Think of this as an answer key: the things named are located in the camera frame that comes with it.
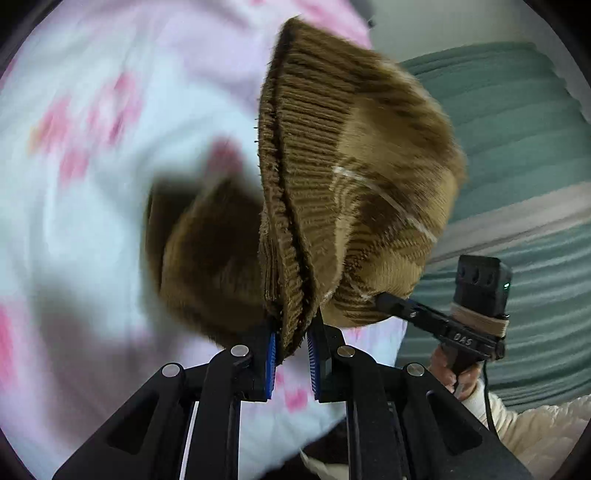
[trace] white jacket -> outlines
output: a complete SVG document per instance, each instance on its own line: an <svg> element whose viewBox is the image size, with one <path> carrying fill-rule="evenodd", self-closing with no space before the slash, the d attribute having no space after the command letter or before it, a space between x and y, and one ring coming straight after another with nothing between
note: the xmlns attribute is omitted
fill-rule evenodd
<svg viewBox="0 0 591 480"><path fill-rule="evenodd" d="M542 406L523 413L507 410L489 394L499 438L530 470L535 480L549 480L564 462L591 418L591 395L560 406ZM486 425L484 385L478 382L464 406ZM322 480L347 480L346 465L328 465L301 454L306 467Z"/></svg>

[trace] beige strap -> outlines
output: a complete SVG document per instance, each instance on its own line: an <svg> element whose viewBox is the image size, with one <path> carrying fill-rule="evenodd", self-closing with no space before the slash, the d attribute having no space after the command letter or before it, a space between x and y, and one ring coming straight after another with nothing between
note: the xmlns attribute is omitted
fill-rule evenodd
<svg viewBox="0 0 591 480"><path fill-rule="evenodd" d="M507 333L507 327L509 326L509 320L507 319L487 317L480 313L476 313L473 310L464 308L457 303L452 303L450 309L452 317L467 327L472 327L480 332L501 338Z"/></svg>

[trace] human hand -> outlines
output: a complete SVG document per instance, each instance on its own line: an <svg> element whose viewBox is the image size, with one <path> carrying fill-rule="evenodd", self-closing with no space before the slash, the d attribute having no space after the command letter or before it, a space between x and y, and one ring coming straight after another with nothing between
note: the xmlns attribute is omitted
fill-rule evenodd
<svg viewBox="0 0 591 480"><path fill-rule="evenodd" d="M443 352L441 345L438 345L431 354L431 365L429 365L428 370L444 387L453 393L453 387L456 384L456 374L448 367L448 363L449 360ZM482 365L475 364L460 374L458 389L460 389L461 393L458 396L458 400L463 401L472 395L476 388L476 383L480 378L481 371Z"/></svg>

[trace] teal striped fabric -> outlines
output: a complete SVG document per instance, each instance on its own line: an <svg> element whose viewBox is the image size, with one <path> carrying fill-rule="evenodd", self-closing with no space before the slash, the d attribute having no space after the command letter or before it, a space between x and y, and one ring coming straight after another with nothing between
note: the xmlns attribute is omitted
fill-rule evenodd
<svg viewBox="0 0 591 480"><path fill-rule="evenodd" d="M530 44L456 48L403 64L449 114L469 181L452 223L591 179L591 127L548 58ZM591 393L591 225L495 254L513 268L508 357L492 389L517 410ZM413 294L446 311L454 268L426 274ZM409 328L399 364L436 343Z"/></svg>

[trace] blurred brown garment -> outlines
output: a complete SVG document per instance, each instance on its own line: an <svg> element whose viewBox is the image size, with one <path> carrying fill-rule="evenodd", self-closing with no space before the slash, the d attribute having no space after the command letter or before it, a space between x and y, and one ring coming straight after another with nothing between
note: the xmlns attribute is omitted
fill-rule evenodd
<svg viewBox="0 0 591 480"><path fill-rule="evenodd" d="M465 159L410 74L289 20L259 110L264 202L231 178L206 193L155 186L145 250L175 316L224 346L280 319L282 357L317 309L336 326L383 320L408 297L449 218Z"/></svg>

